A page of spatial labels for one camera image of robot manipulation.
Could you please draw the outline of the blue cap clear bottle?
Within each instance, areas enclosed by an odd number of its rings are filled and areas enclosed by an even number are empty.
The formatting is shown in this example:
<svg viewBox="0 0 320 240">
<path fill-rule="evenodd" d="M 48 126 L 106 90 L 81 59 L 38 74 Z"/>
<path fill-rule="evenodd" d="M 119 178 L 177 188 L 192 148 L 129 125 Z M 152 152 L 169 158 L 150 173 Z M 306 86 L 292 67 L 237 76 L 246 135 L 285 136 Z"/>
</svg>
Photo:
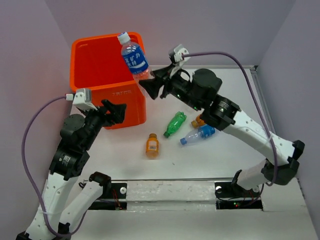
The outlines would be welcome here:
<svg viewBox="0 0 320 240">
<path fill-rule="evenodd" d="M 190 131 L 185 137 L 180 139 L 183 146 L 194 145 L 202 140 L 212 137 L 216 133 L 216 129 L 210 125 L 200 126 Z"/>
</svg>

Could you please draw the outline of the orange juice bottle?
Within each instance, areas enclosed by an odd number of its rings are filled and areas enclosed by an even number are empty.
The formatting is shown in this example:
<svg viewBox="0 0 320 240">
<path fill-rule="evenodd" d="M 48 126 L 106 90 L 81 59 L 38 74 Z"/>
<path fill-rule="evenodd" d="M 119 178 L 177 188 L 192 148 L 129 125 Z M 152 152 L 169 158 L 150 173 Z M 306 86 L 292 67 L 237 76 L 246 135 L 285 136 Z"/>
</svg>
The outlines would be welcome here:
<svg viewBox="0 0 320 240">
<path fill-rule="evenodd" d="M 155 159 L 159 155 L 159 141 L 155 133 L 148 136 L 145 146 L 145 154 L 149 159 Z"/>
</svg>

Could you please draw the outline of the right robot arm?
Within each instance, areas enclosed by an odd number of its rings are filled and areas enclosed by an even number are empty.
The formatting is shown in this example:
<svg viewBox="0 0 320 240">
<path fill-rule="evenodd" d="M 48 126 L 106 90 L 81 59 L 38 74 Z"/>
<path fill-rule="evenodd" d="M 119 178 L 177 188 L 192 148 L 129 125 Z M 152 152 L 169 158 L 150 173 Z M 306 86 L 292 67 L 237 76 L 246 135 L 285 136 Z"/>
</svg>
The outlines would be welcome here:
<svg viewBox="0 0 320 240">
<path fill-rule="evenodd" d="M 171 74 L 173 66 L 155 70 L 154 78 L 138 84 L 154 100 L 171 94 L 196 111 L 209 126 L 229 134 L 265 157 L 261 163 L 238 170 L 230 183 L 235 196 L 242 196 L 256 186 L 273 183 L 287 185 L 297 174 L 305 144 L 285 140 L 249 117 L 236 103 L 218 94 L 222 80 L 206 68 L 197 69 L 191 80 L 181 76 L 182 70 Z"/>
</svg>

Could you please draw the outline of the blue label bottle white cap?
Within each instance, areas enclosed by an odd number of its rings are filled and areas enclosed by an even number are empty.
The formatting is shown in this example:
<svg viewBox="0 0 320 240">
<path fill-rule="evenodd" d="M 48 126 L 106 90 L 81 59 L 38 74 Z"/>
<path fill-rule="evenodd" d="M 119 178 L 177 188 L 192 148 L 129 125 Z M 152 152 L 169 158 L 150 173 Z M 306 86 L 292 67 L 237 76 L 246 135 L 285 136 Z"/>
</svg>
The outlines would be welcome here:
<svg viewBox="0 0 320 240">
<path fill-rule="evenodd" d="M 137 83 L 142 80 L 153 79 L 155 76 L 141 46 L 133 42 L 127 32 L 119 34 L 117 39 L 121 44 L 121 56 L 133 79 Z"/>
</svg>

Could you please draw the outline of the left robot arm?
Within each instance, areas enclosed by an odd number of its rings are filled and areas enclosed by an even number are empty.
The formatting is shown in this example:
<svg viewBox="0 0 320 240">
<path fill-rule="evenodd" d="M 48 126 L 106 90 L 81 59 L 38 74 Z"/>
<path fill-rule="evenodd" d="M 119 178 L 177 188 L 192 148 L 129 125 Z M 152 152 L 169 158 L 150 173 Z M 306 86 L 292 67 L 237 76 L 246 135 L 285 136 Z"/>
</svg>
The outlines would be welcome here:
<svg viewBox="0 0 320 240">
<path fill-rule="evenodd" d="M 125 119 L 126 104 L 113 104 L 107 99 L 101 106 L 90 102 L 78 107 L 79 114 L 64 119 L 60 143 L 49 166 L 42 192 L 33 180 L 26 161 L 26 139 L 30 121 L 21 143 L 22 164 L 39 200 L 39 207 L 30 224 L 16 236 L 18 240 L 69 240 L 81 227 L 87 210 L 99 197 L 104 198 L 112 189 L 111 177 L 94 172 L 81 193 L 66 206 L 69 194 L 77 182 L 90 155 L 88 153 L 100 130 L 121 124 Z"/>
</svg>

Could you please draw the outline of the green plastic bottle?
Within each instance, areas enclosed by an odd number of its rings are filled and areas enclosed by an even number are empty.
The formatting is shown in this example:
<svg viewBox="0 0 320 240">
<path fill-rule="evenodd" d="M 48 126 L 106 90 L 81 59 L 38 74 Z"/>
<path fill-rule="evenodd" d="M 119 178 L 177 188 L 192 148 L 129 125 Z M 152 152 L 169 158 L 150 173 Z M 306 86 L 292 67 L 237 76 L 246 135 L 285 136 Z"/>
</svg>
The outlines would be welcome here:
<svg viewBox="0 0 320 240">
<path fill-rule="evenodd" d="M 178 111 L 168 123 L 163 136 L 165 138 L 169 138 L 171 135 L 176 133 L 180 129 L 181 125 L 186 121 L 186 119 L 187 116 L 185 115 L 185 113 Z"/>
</svg>

